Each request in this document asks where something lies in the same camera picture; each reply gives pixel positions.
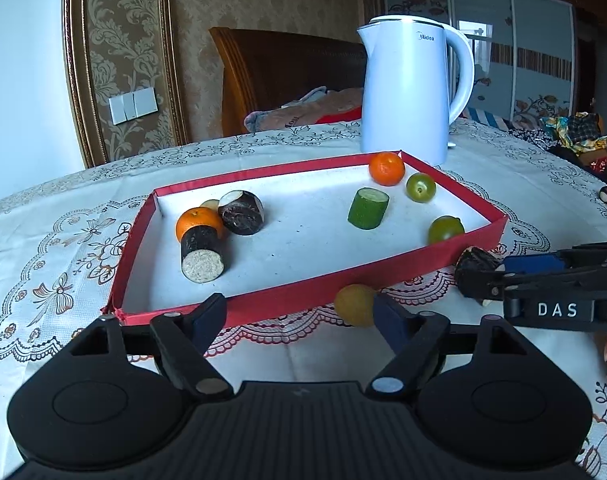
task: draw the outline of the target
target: kettle handle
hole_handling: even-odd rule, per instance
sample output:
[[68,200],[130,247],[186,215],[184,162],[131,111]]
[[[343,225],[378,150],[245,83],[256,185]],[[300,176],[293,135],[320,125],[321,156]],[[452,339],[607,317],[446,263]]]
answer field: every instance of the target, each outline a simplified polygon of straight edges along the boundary
[[453,102],[450,103],[450,124],[455,122],[468,104],[474,86],[474,56],[468,38],[456,28],[442,23],[445,29],[445,43],[450,45],[459,60],[459,86]]

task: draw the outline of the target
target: white kettle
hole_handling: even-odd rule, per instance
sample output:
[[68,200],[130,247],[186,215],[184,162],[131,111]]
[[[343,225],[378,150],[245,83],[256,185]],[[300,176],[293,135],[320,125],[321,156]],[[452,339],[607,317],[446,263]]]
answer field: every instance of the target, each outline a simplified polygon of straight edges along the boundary
[[[368,55],[362,151],[403,150],[431,166],[443,164],[449,126],[468,104],[474,85],[468,39],[450,25],[417,16],[380,16],[357,30]],[[459,66],[452,103],[446,45]]]

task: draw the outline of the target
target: wall switch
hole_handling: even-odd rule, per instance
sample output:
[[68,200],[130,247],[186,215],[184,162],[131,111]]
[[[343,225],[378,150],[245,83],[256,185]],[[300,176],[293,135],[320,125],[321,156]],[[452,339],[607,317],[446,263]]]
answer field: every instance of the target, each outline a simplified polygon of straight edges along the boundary
[[134,108],[136,116],[141,117],[158,111],[154,88],[143,88],[134,92]]
[[110,113],[112,114],[112,124],[125,123],[127,117],[123,108],[123,95],[115,95],[108,100]]
[[128,120],[136,119],[137,114],[134,110],[134,94],[128,92],[123,94],[123,111],[125,112],[125,118]]

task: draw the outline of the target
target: white tablecloth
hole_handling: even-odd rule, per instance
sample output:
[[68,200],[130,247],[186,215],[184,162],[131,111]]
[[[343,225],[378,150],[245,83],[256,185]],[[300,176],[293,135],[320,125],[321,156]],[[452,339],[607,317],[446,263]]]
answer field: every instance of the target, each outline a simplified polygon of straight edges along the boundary
[[[502,255],[607,240],[601,183],[579,168],[504,132],[467,120],[442,169],[506,212]],[[359,151],[359,124],[303,126],[219,139],[135,156],[0,201],[0,478],[20,457],[6,425],[14,391],[99,314],[120,251],[145,197],[158,186],[282,162]],[[442,269],[388,292],[409,309],[453,322],[482,311]],[[607,374],[591,335],[523,330],[589,395],[594,421],[579,462],[607,479]],[[224,331],[209,350],[235,386],[242,380],[366,383],[391,351],[375,329],[346,327],[331,306]],[[141,356],[132,358],[151,366]],[[447,367],[465,357],[451,358]]]

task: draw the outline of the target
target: wooden headboard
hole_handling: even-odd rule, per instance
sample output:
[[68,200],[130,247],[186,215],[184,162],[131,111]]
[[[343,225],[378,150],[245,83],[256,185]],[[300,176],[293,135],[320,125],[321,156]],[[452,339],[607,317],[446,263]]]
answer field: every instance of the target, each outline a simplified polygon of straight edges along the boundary
[[213,27],[223,62],[221,126],[224,137],[248,133],[243,120],[273,110],[310,90],[363,87],[365,48],[360,43],[304,34]]

